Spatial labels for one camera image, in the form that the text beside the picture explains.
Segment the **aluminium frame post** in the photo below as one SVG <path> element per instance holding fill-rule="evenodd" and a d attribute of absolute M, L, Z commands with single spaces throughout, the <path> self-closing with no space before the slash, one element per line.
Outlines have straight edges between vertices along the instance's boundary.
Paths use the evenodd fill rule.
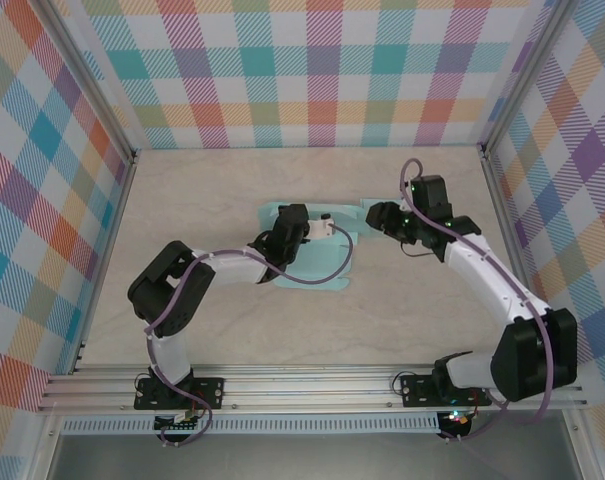
<path fill-rule="evenodd" d="M 518 109 L 529 89 L 537 80 L 554 45 L 571 19 L 580 0 L 554 0 L 542 10 L 543 16 L 531 30 L 534 42 L 526 42 L 527 53 L 521 51 L 516 61 L 517 75 L 510 83 L 510 89 L 495 104 L 497 110 L 487 124 L 487 130 L 478 143 L 481 157 L 489 161 L 496 152 L 502 138 L 508 133 Z"/>
<path fill-rule="evenodd" d="M 134 164 L 136 149 L 127 139 L 85 57 L 76 45 L 62 16 L 58 13 L 53 0 L 28 0 L 28 2 L 60 51 L 69 71 L 86 95 L 115 148 L 124 156 L 129 165 Z"/>

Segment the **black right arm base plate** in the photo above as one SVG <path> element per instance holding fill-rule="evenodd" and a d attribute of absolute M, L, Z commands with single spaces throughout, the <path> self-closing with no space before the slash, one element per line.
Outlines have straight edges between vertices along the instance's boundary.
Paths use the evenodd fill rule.
<path fill-rule="evenodd" d="M 489 406 L 492 401 L 482 389 L 453 389 L 441 394 L 430 375 L 406 373 L 394 382 L 405 408 Z"/>

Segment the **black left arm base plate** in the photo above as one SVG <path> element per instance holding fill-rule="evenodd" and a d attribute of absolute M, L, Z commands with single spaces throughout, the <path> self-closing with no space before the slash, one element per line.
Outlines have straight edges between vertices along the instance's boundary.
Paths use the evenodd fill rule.
<path fill-rule="evenodd" d="M 156 376 L 142 376 L 135 381 L 135 410 L 192 410 L 203 406 L 192 399 L 205 401 L 213 410 L 220 409 L 224 394 L 223 378 L 186 378 L 177 388 L 190 394 L 189 397 L 168 387 Z"/>

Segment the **small circuit board with LED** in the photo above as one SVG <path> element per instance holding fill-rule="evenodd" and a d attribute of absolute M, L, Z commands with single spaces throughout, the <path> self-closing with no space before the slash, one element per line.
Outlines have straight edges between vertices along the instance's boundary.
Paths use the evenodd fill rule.
<path fill-rule="evenodd" d="M 438 414 L 441 430 L 470 428 L 474 413 L 470 410 L 451 410 Z"/>

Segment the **grey metal shelf plate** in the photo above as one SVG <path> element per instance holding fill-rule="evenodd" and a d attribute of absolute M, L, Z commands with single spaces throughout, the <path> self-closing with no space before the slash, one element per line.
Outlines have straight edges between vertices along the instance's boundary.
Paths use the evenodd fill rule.
<path fill-rule="evenodd" d="M 174 449 L 152 436 L 65 436 L 47 480 L 582 480 L 546 429 L 468 445 L 434 435 L 211 435 Z"/>

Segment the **long aluminium mounting rail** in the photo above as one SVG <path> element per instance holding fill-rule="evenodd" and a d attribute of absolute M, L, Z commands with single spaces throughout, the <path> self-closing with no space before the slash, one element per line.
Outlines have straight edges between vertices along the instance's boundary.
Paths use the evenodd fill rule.
<path fill-rule="evenodd" d="M 132 414 L 134 380 L 144 365 L 80 365 L 49 379 L 38 412 L 51 415 Z M 400 371 L 426 373 L 425 364 L 196 365 L 196 376 L 225 380 L 219 414 L 381 413 L 403 410 L 391 390 Z"/>

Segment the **aluminium table side rail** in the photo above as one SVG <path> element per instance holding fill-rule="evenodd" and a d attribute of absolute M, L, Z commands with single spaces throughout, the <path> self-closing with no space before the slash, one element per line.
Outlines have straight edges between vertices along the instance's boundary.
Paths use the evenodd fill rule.
<path fill-rule="evenodd" d="M 86 346 L 86 342 L 91 329 L 91 324 L 93 322 L 93 318 L 97 310 L 101 291 L 103 289 L 106 275 L 108 272 L 109 262 L 113 254 L 117 235 L 133 185 L 137 165 L 139 163 L 141 154 L 142 150 L 137 149 L 134 150 L 128 158 L 128 163 L 125 169 L 124 181 L 118 199 L 117 208 L 115 209 L 109 224 L 108 236 L 106 237 L 106 243 L 104 245 L 103 254 L 100 257 L 100 261 L 97 265 L 95 280 L 92 282 L 91 285 L 90 297 L 86 308 L 82 312 L 80 319 L 78 320 L 76 329 L 74 331 L 74 336 L 71 342 L 70 356 L 66 361 L 63 370 L 63 373 L 66 375 L 71 375 L 74 373 L 76 364 L 81 359 L 83 349 Z"/>
<path fill-rule="evenodd" d="M 542 333 L 532 313 L 533 296 L 527 290 L 526 276 L 515 244 L 515 234 L 509 222 L 506 201 L 499 189 L 497 177 L 484 155 L 481 166 L 496 212 L 498 225 L 509 258 L 510 270 L 501 267 L 503 282 L 509 291 L 508 322 L 498 343 L 495 364 L 508 372 L 524 374 L 545 373 L 547 357 Z"/>

